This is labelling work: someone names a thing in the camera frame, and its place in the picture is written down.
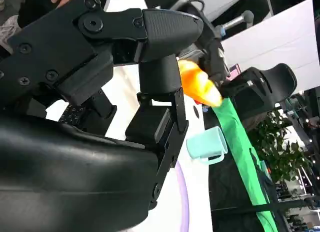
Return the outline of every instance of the mug handle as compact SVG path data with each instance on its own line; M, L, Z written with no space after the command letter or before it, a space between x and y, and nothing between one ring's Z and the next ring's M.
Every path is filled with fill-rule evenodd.
M206 165L213 165L213 164L216 164L216 163L223 161L224 158L225 158L225 152L224 152L224 150L221 150L221 155L218 158L208 160L208 161L205 161L201 158L200 161Z

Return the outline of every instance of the orange toy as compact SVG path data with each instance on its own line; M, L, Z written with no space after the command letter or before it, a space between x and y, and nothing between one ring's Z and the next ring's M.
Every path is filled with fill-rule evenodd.
M193 100L210 107L219 107L222 97L208 75L193 61L178 61L184 93Z

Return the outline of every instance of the white wall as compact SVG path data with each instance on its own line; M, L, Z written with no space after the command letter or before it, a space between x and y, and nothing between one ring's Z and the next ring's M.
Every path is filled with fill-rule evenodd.
M313 1L306 0L222 42L228 65L268 70L285 63L297 78L294 92L320 85Z

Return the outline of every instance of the black chair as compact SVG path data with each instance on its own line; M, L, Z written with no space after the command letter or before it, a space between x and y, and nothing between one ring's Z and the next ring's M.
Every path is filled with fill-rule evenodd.
M222 85L220 92L229 97L241 120L269 112L275 104L291 96L297 78L286 64L260 71L251 67L233 81Z

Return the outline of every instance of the green fabric strip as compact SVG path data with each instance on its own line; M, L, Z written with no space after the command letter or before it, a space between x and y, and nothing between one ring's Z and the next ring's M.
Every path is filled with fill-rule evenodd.
M229 145L235 163L238 167L242 181L253 205L266 204L264 194L261 190L254 161L251 153L256 157L258 166L261 166L256 150L246 134L237 112L230 101L225 99L219 108L213 108L221 124L221 129ZM265 232L277 232L275 221L271 212L260 212L257 216Z

